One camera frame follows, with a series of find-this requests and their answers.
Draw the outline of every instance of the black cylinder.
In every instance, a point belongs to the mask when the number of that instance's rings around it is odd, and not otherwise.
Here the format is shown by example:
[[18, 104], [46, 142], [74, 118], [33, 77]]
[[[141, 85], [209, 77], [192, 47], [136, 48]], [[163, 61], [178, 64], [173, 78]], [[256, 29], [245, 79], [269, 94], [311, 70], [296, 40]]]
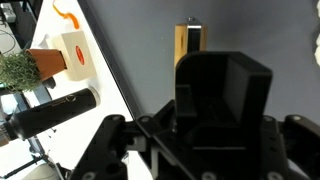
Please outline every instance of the black cylinder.
[[27, 139], [97, 106], [93, 89], [83, 89], [14, 114], [6, 124], [11, 140]]

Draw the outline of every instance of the orange object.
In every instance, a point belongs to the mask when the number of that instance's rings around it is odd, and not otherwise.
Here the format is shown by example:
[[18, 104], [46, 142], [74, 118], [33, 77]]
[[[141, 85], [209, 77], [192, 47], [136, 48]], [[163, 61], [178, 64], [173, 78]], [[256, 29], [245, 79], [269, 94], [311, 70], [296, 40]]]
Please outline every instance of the orange object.
[[76, 29], [79, 29], [79, 22], [77, 18], [72, 13], [62, 13], [59, 11], [59, 9], [54, 5], [55, 0], [52, 3], [53, 9], [58, 13], [59, 16], [63, 17], [64, 19], [70, 18], [73, 22], [73, 26]]

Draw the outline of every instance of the wooden block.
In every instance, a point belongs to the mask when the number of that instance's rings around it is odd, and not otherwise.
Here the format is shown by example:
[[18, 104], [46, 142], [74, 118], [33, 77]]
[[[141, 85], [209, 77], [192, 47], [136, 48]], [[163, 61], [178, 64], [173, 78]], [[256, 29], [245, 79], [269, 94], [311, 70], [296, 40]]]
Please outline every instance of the wooden block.
[[[200, 34], [200, 49], [205, 51], [207, 48], [208, 26], [202, 25]], [[175, 45], [174, 45], [174, 67], [179, 60], [188, 52], [188, 27], [187, 24], [178, 24], [175, 27]]]
[[187, 24], [178, 24], [175, 28], [175, 42], [174, 42], [174, 67], [176, 67], [179, 60], [187, 54], [188, 48], [188, 28]]
[[201, 35], [200, 35], [200, 51], [207, 50], [207, 35], [208, 35], [208, 26], [202, 25]]

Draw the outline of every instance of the terracotta pot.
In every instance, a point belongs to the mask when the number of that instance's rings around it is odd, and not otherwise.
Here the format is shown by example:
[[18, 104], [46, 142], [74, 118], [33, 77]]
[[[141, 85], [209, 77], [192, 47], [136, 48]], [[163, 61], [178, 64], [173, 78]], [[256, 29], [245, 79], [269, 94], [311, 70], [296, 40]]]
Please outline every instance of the terracotta pot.
[[66, 69], [66, 64], [59, 50], [28, 49], [26, 52], [30, 53], [35, 59], [42, 81]]

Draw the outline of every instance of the black cable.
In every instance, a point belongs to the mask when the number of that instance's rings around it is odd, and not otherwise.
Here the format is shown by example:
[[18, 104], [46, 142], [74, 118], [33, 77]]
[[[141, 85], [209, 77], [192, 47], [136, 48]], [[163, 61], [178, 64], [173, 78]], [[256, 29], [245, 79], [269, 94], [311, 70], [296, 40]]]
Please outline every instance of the black cable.
[[1, 31], [1, 32], [4, 32], [5, 34], [8, 34], [8, 35], [12, 38], [12, 40], [13, 40], [13, 46], [12, 46], [12, 48], [9, 49], [8, 51], [2, 53], [2, 54], [6, 54], [6, 53], [10, 52], [12, 49], [14, 49], [14, 48], [16, 47], [16, 39], [14, 38], [13, 35], [11, 35], [10, 33], [8, 33], [7, 31], [3, 31], [3, 30], [0, 30], [0, 31]]

